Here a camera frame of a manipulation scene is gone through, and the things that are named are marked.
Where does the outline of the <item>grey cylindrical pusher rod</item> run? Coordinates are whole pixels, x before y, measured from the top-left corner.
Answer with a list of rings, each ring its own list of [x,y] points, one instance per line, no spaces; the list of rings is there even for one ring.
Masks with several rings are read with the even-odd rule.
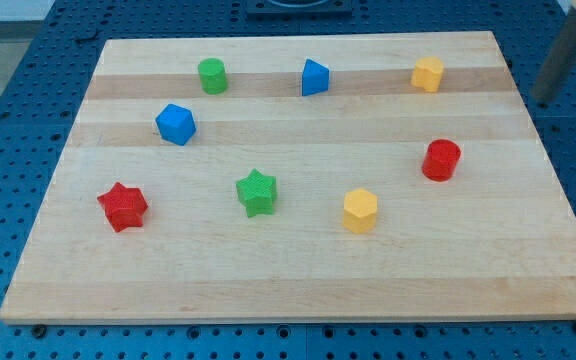
[[[543,61],[530,94],[539,104],[552,102],[576,64],[576,4],[571,4],[563,26]]]

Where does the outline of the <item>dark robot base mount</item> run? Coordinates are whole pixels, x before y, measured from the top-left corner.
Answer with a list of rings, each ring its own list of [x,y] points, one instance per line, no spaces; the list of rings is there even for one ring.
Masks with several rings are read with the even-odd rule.
[[[242,4],[248,17],[348,15],[353,11],[353,0],[243,0]]]

